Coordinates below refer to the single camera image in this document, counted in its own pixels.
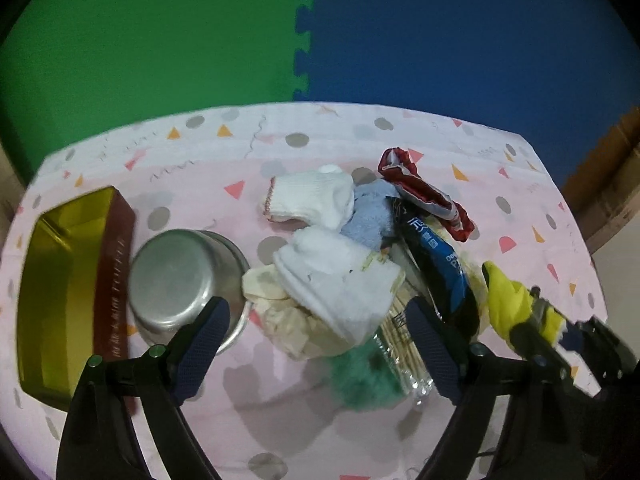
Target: light blue cloth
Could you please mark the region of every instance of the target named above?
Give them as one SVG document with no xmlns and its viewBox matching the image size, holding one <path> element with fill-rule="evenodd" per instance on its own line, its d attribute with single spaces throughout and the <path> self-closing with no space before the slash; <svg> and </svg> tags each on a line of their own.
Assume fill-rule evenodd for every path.
<svg viewBox="0 0 640 480">
<path fill-rule="evenodd" d="M 394 215 L 386 197 L 399 197 L 398 192 L 393 184 L 379 179 L 370 184 L 357 186 L 353 193 L 353 216 L 340 234 L 369 249 L 379 251 L 382 239 L 395 234 Z"/>
</svg>

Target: table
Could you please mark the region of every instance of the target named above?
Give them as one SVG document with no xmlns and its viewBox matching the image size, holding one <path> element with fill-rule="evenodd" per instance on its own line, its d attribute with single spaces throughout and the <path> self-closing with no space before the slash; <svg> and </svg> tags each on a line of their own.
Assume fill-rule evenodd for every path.
<svg viewBox="0 0 640 480">
<path fill-rule="evenodd" d="M 15 313 L 20 272 L 38 216 L 79 194 L 117 187 L 136 211 L 133 251 L 170 228 L 208 229 L 234 241 L 252 266 L 271 262 L 293 227 L 270 223 L 259 202 L 269 179 L 329 162 L 357 184 L 375 178 L 385 148 L 410 151 L 428 182 L 460 202 L 476 224 L 464 257 L 493 260 L 511 279 L 542 288 L 569 319 L 606 319 L 596 272 L 568 207 L 538 156 L 516 134 L 424 112 L 352 104 L 211 108 L 149 120 L 47 157 L 18 210 L 0 267 L 0 421 L 41 478 L 53 478 L 65 413 L 20 389 Z M 129 350 L 147 346 L 129 313 Z M 493 332 L 480 338 L 512 356 Z M 568 354 L 572 364 L 579 358 Z M 594 391 L 584 366 L 577 383 Z M 498 404 L 485 447 L 500 433 Z M 184 416 L 226 479 L 414 479 L 451 413 L 433 392 L 389 410 L 355 413 L 331 397 L 321 362 L 294 362 L 249 323 L 217 357 Z M 134 426 L 155 478 L 166 471 L 142 414 Z M 484 465 L 476 461 L 473 478 Z"/>
</svg>

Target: black snack bag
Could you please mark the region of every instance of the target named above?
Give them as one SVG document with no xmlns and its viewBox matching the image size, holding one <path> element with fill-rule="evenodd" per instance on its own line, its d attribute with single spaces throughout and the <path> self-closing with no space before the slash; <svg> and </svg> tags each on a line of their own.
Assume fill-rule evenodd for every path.
<svg viewBox="0 0 640 480">
<path fill-rule="evenodd" d="M 418 265 L 442 320 L 458 329 L 466 341 L 478 331 L 478 304 L 456 251 L 422 220 L 424 211 L 401 198 L 387 198 L 401 236 Z"/>
</svg>

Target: gold tin box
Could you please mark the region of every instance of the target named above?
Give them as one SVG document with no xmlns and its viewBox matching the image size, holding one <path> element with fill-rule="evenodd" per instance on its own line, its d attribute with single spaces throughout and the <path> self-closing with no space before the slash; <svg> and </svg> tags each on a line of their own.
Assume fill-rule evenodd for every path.
<svg viewBox="0 0 640 480">
<path fill-rule="evenodd" d="M 91 354 L 127 358 L 127 277 L 135 214 L 114 187 L 43 213 L 18 297 L 20 386 L 64 410 Z"/>
</svg>

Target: green foam mat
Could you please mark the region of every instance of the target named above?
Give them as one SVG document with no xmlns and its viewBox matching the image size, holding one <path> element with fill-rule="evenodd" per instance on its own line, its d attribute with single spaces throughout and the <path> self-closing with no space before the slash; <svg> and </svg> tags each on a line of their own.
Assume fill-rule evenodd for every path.
<svg viewBox="0 0 640 480">
<path fill-rule="evenodd" d="M 0 46 L 0 136 L 29 179 L 44 156 L 123 124 L 290 101 L 296 8 L 311 0 L 32 0 Z"/>
</svg>

